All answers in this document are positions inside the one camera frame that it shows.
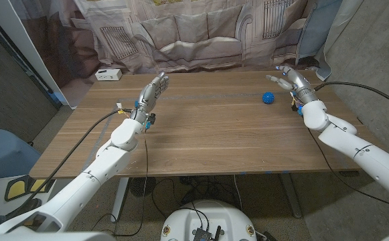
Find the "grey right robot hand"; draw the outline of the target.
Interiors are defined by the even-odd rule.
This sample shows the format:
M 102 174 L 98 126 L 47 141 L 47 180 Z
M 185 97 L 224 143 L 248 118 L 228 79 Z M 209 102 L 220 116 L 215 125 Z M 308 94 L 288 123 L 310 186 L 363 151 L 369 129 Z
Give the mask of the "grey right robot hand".
M 295 91 L 296 97 L 303 104 L 319 100 L 315 95 L 310 82 L 298 71 L 288 66 L 277 66 L 276 69 L 282 70 L 283 76 L 286 76 L 289 79 L 289 82 L 271 75 L 266 75 L 266 79 L 277 83 L 284 90 Z

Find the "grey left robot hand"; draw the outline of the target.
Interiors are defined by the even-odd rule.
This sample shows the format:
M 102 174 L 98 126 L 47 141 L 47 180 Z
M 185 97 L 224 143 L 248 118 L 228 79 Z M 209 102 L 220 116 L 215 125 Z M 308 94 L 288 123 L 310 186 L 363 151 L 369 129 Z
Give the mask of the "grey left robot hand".
M 165 72 L 160 72 L 158 76 L 142 89 L 138 106 L 131 113 L 130 118 L 143 124 L 147 115 L 154 109 L 157 99 L 161 93 L 164 92 L 169 85 L 169 77 L 165 75 Z

